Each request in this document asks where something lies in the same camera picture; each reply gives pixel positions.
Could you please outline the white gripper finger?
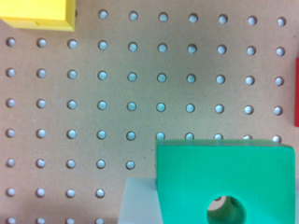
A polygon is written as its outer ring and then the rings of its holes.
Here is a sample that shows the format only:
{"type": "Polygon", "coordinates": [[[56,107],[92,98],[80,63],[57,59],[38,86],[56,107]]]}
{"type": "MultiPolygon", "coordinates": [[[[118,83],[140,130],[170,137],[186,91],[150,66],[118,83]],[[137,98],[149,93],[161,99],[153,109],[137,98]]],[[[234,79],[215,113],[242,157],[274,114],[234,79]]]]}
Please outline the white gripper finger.
{"type": "Polygon", "coordinates": [[[118,224],[164,224],[154,178],[127,178],[118,224]]]}

